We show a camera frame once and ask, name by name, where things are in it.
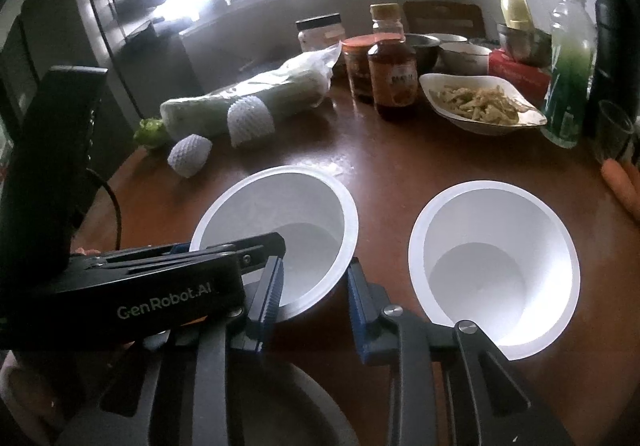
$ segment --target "carrot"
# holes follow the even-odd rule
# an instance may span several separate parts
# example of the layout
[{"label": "carrot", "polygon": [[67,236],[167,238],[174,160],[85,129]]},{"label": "carrot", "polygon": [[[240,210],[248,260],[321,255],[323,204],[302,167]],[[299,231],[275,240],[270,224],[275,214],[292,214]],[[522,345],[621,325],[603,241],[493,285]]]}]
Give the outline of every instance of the carrot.
[{"label": "carrot", "polygon": [[620,163],[613,159],[607,159],[600,168],[600,174],[620,204],[636,220],[640,221],[640,193],[636,191],[631,178]]},{"label": "carrot", "polygon": [[636,193],[640,195],[640,171],[631,162],[623,162],[622,169],[631,179],[631,183],[634,185]]}]

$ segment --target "sauce bottle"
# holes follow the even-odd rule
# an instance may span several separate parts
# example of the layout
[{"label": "sauce bottle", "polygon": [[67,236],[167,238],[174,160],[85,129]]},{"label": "sauce bottle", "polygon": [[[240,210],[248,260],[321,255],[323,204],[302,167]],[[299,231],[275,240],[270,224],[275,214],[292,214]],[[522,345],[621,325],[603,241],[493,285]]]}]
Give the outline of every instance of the sauce bottle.
[{"label": "sauce bottle", "polygon": [[398,121],[414,111],[418,92],[415,51],[404,43],[397,3],[375,4],[370,12],[373,33],[380,34],[368,52],[373,100],[380,117]]}]

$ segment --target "jar label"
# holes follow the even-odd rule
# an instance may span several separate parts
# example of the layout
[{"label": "jar label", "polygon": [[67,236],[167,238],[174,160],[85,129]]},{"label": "jar label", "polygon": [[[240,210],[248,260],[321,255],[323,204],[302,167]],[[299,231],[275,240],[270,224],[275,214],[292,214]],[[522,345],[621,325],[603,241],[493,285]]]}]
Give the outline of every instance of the jar label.
[{"label": "jar label", "polygon": [[335,40],[337,43],[344,37],[344,29],[331,29],[324,33],[324,37],[328,40]]},{"label": "jar label", "polygon": [[405,64],[373,63],[371,84],[375,102],[382,106],[409,106],[418,91],[415,61]]}]

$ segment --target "green liquid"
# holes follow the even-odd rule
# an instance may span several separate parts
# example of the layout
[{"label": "green liquid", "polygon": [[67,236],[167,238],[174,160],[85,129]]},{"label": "green liquid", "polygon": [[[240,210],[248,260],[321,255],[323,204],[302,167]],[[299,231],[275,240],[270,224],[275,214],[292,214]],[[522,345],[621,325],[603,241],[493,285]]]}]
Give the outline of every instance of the green liquid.
[{"label": "green liquid", "polygon": [[573,148],[580,137],[592,56],[589,44],[554,33],[551,83],[542,107],[546,126],[542,133],[563,148]]}]

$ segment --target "stainless steel bowl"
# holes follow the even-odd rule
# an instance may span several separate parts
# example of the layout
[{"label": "stainless steel bowl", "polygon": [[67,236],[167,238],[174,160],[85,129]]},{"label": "stainless steel bowl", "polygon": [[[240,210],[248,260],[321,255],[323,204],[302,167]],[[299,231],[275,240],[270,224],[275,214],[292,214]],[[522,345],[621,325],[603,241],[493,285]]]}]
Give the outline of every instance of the stainless steel bowl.
[{"label": "stainless steel bowl", "polygon": [[406,44],[413,47],[418,64],[418,75],[428,74],[438,59],[440,40],[428,34],[405,34]]},{"label": "stainless steel bowl", "polygon": [[511,29],[503,23],[497,26],[500,46],[512,60],[538,68],[551,64],[551,34]]}]

